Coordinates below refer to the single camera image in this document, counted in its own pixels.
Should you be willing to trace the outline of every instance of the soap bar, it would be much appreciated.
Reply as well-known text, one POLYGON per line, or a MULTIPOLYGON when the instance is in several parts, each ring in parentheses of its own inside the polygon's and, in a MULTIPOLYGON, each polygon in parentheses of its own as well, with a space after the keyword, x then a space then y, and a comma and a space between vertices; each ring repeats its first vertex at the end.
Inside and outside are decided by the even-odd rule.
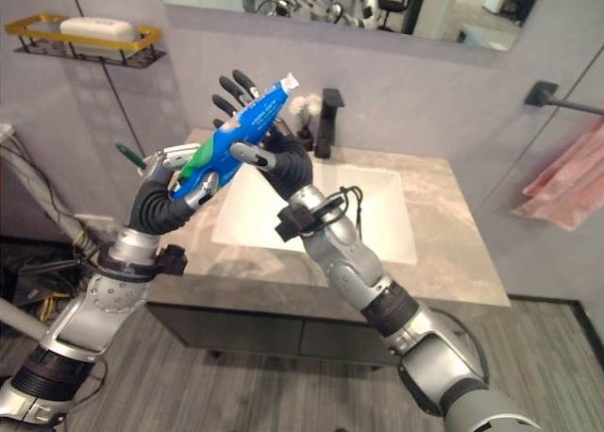
MULTIPOLYGON (((98 17, 74 17, 61 22, 59 31, 73 36, 105 39, 108 41, 133 42, 137 33, 133 25, 120 20, 103 19, 98 17)), ((94 57, 122 59, 120 51, 113 48, 95 47, 88 44, 74 44, 77 53, 94 57)), ((125 51, 126 57, 133 54, 125 51)))

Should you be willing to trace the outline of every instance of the robot forearm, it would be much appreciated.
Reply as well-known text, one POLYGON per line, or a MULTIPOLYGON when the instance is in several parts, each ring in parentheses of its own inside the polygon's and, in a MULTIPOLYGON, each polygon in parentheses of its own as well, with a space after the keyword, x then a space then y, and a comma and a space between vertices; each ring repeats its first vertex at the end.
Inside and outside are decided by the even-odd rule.
POLYGON ((120 326, 144 304, 157 267, 159 237, 128 228, 99 260, 101 272, 61 312, 19 372, 0 390, 0 417, 30 424, 60 423, 95 361, 120 326))
POLYGON ((362 19, 345 13, 343 19, 347 25, 360 28, 376 29, 378 27, 378 0, 361 0, 362 19))
POLYGON ((401 379, 419 407, 445 416, 447 431, 475 432, 486 430, 486 424, 491 425, 489 432, 539 428, 507 396, 488 388, 473 353, 439 316, 383 271, 352 222, 338 208, 324 213, 328 200, 320 191, 304 187, 289 204, 294 215, 310 211, 323 223, 299 233, 306 251, 329 285, 365 316, 393 354, 401 356, 401 379))

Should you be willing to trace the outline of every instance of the white sink basin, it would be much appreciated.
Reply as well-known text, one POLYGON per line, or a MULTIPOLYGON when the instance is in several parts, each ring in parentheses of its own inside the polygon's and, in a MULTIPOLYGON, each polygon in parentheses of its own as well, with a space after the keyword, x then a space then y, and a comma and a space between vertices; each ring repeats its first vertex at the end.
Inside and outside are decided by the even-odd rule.
MULTIPOLYGON (((357 185, 363 192, 363 241, 381 260, 415 264, 415 244, 400 175, 395 171, 313 161, 314 185, 325 195, 341 186, 357 185)), ((349 194, 346 215, 355 223, 357 203, 349 194)), ((231 182, 211 240, 228 245, 304 251, 300 239, 281 240, 275 231, 283 201, 255 168, 243 166, 231 182)))

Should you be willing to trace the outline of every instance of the gold soap holder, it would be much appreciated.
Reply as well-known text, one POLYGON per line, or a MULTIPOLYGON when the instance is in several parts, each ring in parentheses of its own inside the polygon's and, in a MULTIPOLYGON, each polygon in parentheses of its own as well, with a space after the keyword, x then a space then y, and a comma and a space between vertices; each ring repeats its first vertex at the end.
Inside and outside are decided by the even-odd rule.
POLYGON ((47 55, 50 57, 81 59, 84 61, 102 62, 119 66, 142 69, 165 55, 155 48, 155 43, 161 39, 161 31, 153 26, 139 25, 137 31, 141 38, 134 42, 119 42, 107 39, 89 38, 63 34, 59 31, 41 31, 29 27, 38 23, 60 24, 67 20, 64 15, 41 13, 5 25, 5 30, 12 36, 17 36, 21 47, 15 52, 32 55, 47 55), (78 53, 78 46, 89 45, 98 48, 115 49, 119 58, 86 55, 78 53))

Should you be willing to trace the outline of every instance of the toothpaste tube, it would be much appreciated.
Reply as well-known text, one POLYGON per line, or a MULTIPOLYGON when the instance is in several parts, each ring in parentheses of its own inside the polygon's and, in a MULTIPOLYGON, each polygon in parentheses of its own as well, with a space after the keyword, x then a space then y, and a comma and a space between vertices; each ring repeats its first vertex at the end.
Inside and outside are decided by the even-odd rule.
POLYGON ((219 187, 225 186, 242 165, 228 152, 230 145, 235 141, 258 144, 273 125, 290 92, 297 86, 297 80, 288 74, 218 127, 178 175, 172 198, 179 199, 194 191, 210 172, 218 174, 219 187))

